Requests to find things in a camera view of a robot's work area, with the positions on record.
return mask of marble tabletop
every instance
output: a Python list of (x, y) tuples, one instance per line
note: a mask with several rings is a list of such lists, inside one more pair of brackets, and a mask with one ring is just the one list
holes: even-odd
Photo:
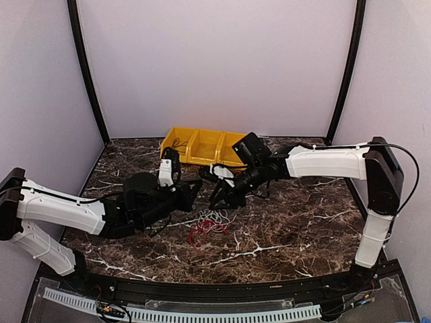
[[(270, 148), (313, 138), (268, 138)], [(121, 189), (125, 178), (157, 172), (162, 139), (111, 141), (83, 196)], [(198, 178), (197, 166), (183, 165), (183, 178)], [(342, 178), (301, 178), (271, 184), (268, 199), (228, 211), (225, 233), (210, 233), (199, 251), (189, 234), (208, 207), (215, 184), (205, 181), (190, 213), (175, 211), (170, 225), (150, 238), (149, 230), (107, 240), (67, 228), (63, 244), (82, 252), (93, 273), (167, 283), (262, 283), (347, 271), (364, 221)], [(163, 222), (154, 227), (162, 227)]]

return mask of yellow storage container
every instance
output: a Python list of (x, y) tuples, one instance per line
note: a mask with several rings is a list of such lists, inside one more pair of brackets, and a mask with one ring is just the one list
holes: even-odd
[(204, 129), (174, 127), (161, 146), (179, 151), (180, 162), (186, 164), (243, 166), (232, 145), (241, 140), (243, 133), (224, 133)]

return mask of black frame post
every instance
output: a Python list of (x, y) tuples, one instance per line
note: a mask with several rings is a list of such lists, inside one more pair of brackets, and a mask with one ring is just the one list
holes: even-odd
[(349, 53), (347, 55), (347, 62), (345, 64), (343, 80), (341, 81), (337, 103), (335, 104), (331, 124), (329, 125), (329, 130), (325, 138), (326, 145), (332, 145), (335, 133), (337, 132), (339, 121), (341, 119), (341, 114), (343, 113), (345, 99), (347, 98), (347, 93), (349, 92), (350, 81), (352, 80), (356, 56), (358, 54), (362, 24), (364, 22), (365, 4), (366, 0), (358, 0), (356, 3), (356, 13), (353, 24), (352, 38), (350, 39)]
[(94, 118), (96, 119), (97, 127), (99, 128), (100, 136), (105, 145), (110, 142), (108, 130), (106, 129), (105, 121), (103, 120), (102, 111), (100, 109), (99, 101), (97, 100), (96, 90), (94, 89), (92, 75), (90, 73), (90, 66), (88, 65), (86, 48), (84, 46), (84, 39), (82, 37), (81, 24), (79, 23), (79, 13), (76, 0), (67, 0), (69, 8), (70, 23), (73, 32), (73, 39), (75, 41), (76, 53), (81, 66), (81, 73), (87, 89), (87, 95), (90, 99), (90, 105), (93, 110)]

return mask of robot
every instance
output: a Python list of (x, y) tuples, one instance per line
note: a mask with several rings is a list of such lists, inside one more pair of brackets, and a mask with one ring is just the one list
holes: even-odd
[[(330, 176), (367, 180), (368, 216), (354, 263), (352, 286), (360, 289), (374, 274), (379, 253), (391, 237), (400, 206), (403, 171), (382, 137), (348, 146), (292, 145), (272, 152), (254, 133), (232, 146), (245, 167), (204, 166), (202, 178), (216, 182), (210, 209), (236, 209), (246, 205), (246, 195), (272, 180), (303, 176)], [(158, 177), (136, 174), (125, 180), (123, 191), (99, 199), (83, 199), (49, 190), (24, 178), (16, 168), (0, 183), (0, 240), (27, 250), (54, 271), (72, 280), (85, 280), (85, 258), (43, 232), (34, 220), (74, 227), (105, 238), (122, 238), (169, 217), (175, 209), (189, 212), (202, 186), (201, 180), (181, 181), (178, 152), (162, 154)]]

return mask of white wall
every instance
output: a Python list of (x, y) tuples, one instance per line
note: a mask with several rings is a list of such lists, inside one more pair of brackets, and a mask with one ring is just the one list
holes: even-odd
[(325, 136), (356, 0), (85, 0), (111, 137), (170, 127)]
[[(387, 254), (400, 260), (420, 315), (431, 316), (431, 2), (369, 0), (356, 69), (336, 143), (375, 135), (408, 148), (422, 175), (395, 223)], [(404, 197), (414, 181), (409, 158)], [(362, 196), (366, 187), (360, 185)]]
[[(0, 2), (0, 178), (78, 193), (102, 149), (66, 1)], [(59, 237), (60, 227), (45, 226)], [(39, 263), (0, 242), (0, 322), (21, 322)]]

